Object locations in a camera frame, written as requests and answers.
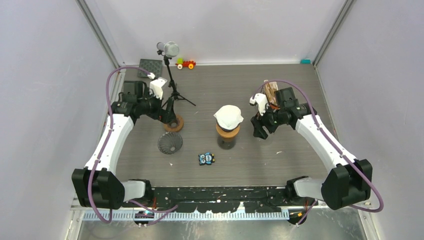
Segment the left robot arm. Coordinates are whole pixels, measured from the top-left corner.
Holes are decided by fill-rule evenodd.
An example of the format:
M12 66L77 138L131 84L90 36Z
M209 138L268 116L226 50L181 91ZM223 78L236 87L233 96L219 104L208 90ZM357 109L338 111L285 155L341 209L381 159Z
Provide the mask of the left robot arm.
M71 180L82 207L117 210L129 200L141 207L153 202L151 184L145 179L120 181L116 177L118 160L129 133L141 116L145 115L163 124L176 120L174 99L169 97L163 108L163 87L168 81L162 77L150 83L135 81L134 93L119 94L111 104L105 129L92 157L84 168L76 168Z

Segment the smoky glass carafe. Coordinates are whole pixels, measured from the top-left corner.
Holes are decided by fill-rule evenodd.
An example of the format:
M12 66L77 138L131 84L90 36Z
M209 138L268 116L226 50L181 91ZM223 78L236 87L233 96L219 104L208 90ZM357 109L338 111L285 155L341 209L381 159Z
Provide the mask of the smoky glass carafe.
M217 144L221 149L229 150L236 145L236 139L236 137L226 138L219 135L217 137Z

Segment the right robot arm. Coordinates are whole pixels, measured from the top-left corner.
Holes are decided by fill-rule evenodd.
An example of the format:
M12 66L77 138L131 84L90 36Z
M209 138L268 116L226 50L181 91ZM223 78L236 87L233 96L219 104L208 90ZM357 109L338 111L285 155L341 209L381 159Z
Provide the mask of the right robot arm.
M286 182L285 198L299 205L305 198L325 202L338 210L366 201L371 196L373 167L367 159L359 160L347 151L322 123L315 109L299 103L291 87L275 91L277 108L273 109L263 93L249 99L258 112L251 118L253 136L265 140L281 125L291 126L316 152L328 175L324 180L301 176Z

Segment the white paper coffee filter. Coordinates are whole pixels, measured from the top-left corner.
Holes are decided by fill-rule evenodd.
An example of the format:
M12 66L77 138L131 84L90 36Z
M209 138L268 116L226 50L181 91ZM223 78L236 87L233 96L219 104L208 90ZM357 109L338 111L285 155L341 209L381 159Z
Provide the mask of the white paper coffee filter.
M244 120L241 109L235 105L224 105L213 116L218 126L225 131L236 129Z

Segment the grey glass dripper cone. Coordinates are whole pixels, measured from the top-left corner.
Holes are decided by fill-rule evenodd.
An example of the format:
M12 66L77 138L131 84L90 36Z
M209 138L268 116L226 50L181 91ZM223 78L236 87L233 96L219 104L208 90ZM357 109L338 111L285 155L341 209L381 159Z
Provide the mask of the grey glass dripper cone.
M183 138L177 132L165 132L157 141L158 150L166 155L178 152L183 146Z

